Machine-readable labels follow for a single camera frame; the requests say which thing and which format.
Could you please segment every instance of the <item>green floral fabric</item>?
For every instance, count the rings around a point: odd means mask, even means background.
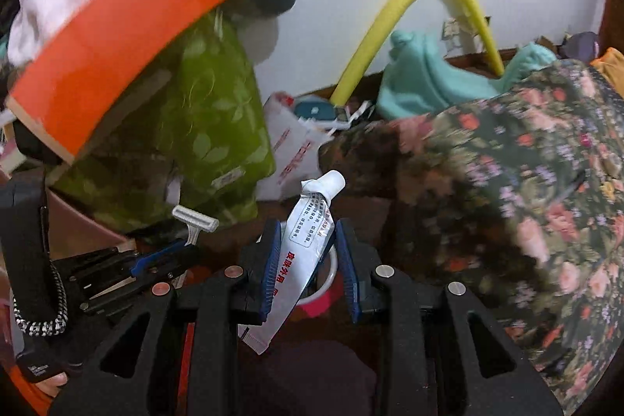
[[[560,61],[509,93],[360,126],[321,148],[347,190],[395,198],[381,255],[460,280],[527,352],[567,415],[622,343],[624,103]]]
[[[180,204],[223,225],[257,215],[255,185],[275,171],[254,68],[219,11],[169,44],[116,104],[164,81],[53,189],[95,220],[127,233],[170,217],[167,184]]]

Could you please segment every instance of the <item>dark floral fabric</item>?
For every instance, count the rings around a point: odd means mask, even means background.
[[[624,337],[621,112],[598,71],[559,61],[494,99],[358,126],[320,152],[348,191],[395,198],[385,261],[467,284],[566,415]]]

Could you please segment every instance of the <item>teal fabric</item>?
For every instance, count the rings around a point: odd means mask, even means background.
[[[500,79],[491,80],[448,64],[429,35],[394,31],[390,40],[392,62],[386,66],[377,99],[378,111],[389,120],[491,99],[557,60],[548,48],[529,43],[516,53]]]
[[[0,60],[6,57],[6,45],[9,43],[9,35],[5,34],[0,38]]]

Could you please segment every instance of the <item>plastic bag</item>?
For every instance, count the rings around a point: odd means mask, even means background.
[[[118,232],[168,219],[176,202],[222,224],[257,214],[256,182],[275,169],[254,70],[233,27],[209,13],[145,69],[116,105],[171,78],[52,186]]]
[[[325,131],[304,125],[287,106],[284,93],[272,94],[264,104],[264,121],[271,138],[277,170],[256,186],[258,201],[272,201],[297,196],[303,180],[321,176],[318,149],[333,137]]]

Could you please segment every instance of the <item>yellow foam tube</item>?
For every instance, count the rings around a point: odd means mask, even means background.
[[[375,21],[366,33],[366,36],[364,36],[355,54],[351,57],[344,73],[342,73],[338,85],[336,85],[336,90],[330,97],[330,101],[333,104],[341,106],[349,100],[349,97],[351,97],[356,85],[360,82],[360,79],[368,69],[372,59],[377,55],[384,41],[388,39],[392,29],[394,29],[394,26],[403,16],[403,13],[405,13],[414,1],[415,0],[388,0],[379,15],[377,15],[377,18],[375,18]],[[479,36],[481,36],[492,71],[498,76],[502,75],[505,70],[503,61],[496,49],[496,44],[494,43],[494,39],[492,39],[492,34],[486,24],[486,18],[479,7],[479,3],[477,0],[456,1],[464,7],[472,26],[477,30]]]

